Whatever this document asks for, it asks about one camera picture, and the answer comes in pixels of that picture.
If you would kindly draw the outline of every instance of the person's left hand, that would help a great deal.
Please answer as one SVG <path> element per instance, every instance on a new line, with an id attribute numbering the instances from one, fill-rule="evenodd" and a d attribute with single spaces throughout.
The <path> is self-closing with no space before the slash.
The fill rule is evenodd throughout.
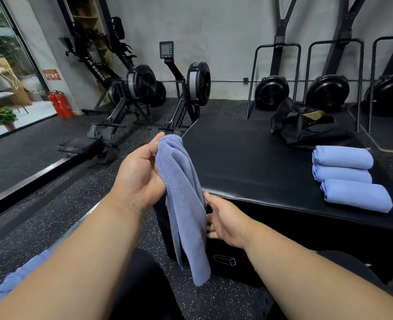
<path id="1" fill-rule="evenodd" d="M 165 193 L 165 183 L 155 164 L 160 132 L 148 144 L 131 154 L 122 162 L 110 194 L 140 213 L 146 212 Z"/>

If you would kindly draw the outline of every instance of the black bag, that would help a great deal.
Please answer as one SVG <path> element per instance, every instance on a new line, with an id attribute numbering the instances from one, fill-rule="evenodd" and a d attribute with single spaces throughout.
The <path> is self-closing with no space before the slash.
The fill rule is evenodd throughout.
<path id="1" fill-rule="evenodd" d="M 284 99 L 271 120 L 271 134 L 287 146 L 314 150 L 316 145 L 347 146 L 352 134 L 324 111 Z"/>

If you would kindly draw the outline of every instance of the hand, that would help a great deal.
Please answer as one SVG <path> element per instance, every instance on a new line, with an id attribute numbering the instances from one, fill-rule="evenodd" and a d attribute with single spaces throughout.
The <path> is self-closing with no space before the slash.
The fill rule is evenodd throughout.
<path id="1" fill-rule="evenodd" d="M 248 231 L 256 222 L 233 203 L 204 192 L 213 213 L 207 215 L 207 237 L 223 239 L 228 245 L 243 248 Z"/>
<path id="2" fill-rule="evenodd" d="M 129 154 L 121 164 L 110 195 L 143 214 L 165 193 L 165 183 L 155 164 L 160 132 L 148 144 Z"/>

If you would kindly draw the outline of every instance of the fire extinguisher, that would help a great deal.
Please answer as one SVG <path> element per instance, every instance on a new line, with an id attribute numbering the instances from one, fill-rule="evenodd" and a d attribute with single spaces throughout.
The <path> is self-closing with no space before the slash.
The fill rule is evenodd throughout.
<path id="1" fill-rule="evenodd" d="M 48 99 L 51 101 L 51 104 L 54 107 L 55 112 L 57 112 L 57 115 L 60 118 L 65 118 L 66 116 L 64 115 L 64 112 L 61 109 L 60 104 L 57 101 L 57 98 L 55 97 L 55 93 L 48 92 Z"/>
<path id="2" fill-rule="evenodd" d="M 69 106 L 69 102 L 67 101 L 67 98 L 63 92 L 55 91 L 55 98 L 57 99 L 58 104 L 60 105 L 61 109 L 63 110 L 65 118 L 71 118 L 71 117 L 75 116 L 73 114 L 71 107 Z"/>

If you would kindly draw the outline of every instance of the blue towel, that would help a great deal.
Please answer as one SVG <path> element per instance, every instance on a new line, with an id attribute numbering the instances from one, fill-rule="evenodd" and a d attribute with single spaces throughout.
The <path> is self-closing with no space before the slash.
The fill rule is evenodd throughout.
<path id="1" fill-rule="evenodd" d="M 373 162 L 373 156 L 365 148 L 316 146 L 312 152 L 312 163 L 324 166 L 370 169 Z"/>
<path id="2" fill-rule="evenodd" d="M 327 178 L 335 180 L 355 181 L 362 183 L 371 183 L 373 179 L 366 169 L 348 168 L 348 167 L 334 167 L 312 165 L 313 178 L 317 182 L 322 182 Z"/>
<path id="3" fill-rule="evenodd" d="M 325 201 L 356 206 L 361 209 L 388 213 L 392 209 L 391 197 L 380 184 L 345 180 L 325 180 L 321 184 Z"/>
<path id="4" fill-rule="evenodd" d="M 211 276 L 205 253 L 207 206 L 201 185 L 179 136 L 167 135 L 160 139 L 155 161 L 167 186 L 166 205 L 177 262 L 183 269 L 181 243 L 189 260 L 193 282 L 201 286 Z"/>
<path id="5" fill-rule="evenodd" d="M 14 273 L 8 274 L 0 285 L 0 301 L 50 256 L 51 253 L 48 250 L 44 250 L 41 254 L 31 258 L 22 267 L 19 267 Z"/>

